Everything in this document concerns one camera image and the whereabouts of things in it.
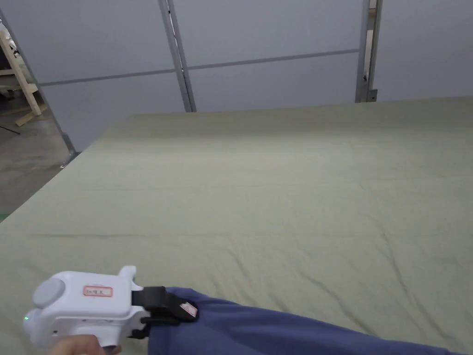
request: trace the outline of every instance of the mattress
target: mattress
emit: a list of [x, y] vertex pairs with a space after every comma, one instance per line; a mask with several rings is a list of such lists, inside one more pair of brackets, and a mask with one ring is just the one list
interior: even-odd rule
[[450, 98], [133, 117], [0, 224], [2, 354], [37, 353], [22, 318], [44, 279], [123, 265], [473, 352], [472, 114]]

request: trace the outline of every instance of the white handheld device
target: white handheld device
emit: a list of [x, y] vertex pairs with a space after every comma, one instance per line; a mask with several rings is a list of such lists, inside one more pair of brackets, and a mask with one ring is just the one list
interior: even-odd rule
[[33, 294], [35, 307], [23, 321], [31, 342], [50, 348], [69, 335], [92, 334], [106, 350], [124, 337], [149, 336], [151, 324], [196, 321], [197, 306], [164, 287], [140, 287], [136, 267], [118, 275], [64, 271], [44, 281]]

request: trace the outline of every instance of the red label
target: red label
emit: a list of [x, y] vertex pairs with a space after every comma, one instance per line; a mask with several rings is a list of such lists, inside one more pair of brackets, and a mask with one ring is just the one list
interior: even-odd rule
[[104, 286], [84, 286], [83, 294], [92, 297], [113, 297], [114, 290]]

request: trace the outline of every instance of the label sticker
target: label sticker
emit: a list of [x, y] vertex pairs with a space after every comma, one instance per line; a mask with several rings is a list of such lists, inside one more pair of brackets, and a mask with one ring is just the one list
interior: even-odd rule
[[93, 297], [112, 297], [114, 290], [111, 287], [104, 286], [84, 286], [83, 294], [84, 296]]
[[187, 313], [189, 313], [191, 316], [193, 316], [194, 318], [197, 315], [197, 308], [192, 306], [189, 302], [181, 304], [181, 308]]

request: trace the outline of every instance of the white plastic housing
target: white plastic housing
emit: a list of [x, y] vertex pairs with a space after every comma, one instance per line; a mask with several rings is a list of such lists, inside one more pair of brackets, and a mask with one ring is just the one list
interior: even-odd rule
[[133, 282], [136, 267], [124, 266], [118, 275], [60, 272], [35, 291], [31, 310], [23, 321], [31, 342], [52, 347], [68, 335], [92, 334], [101, 346], [117, 346], [143, 329], [149, 313], [131, 305], [131, 292], [143, 288]]

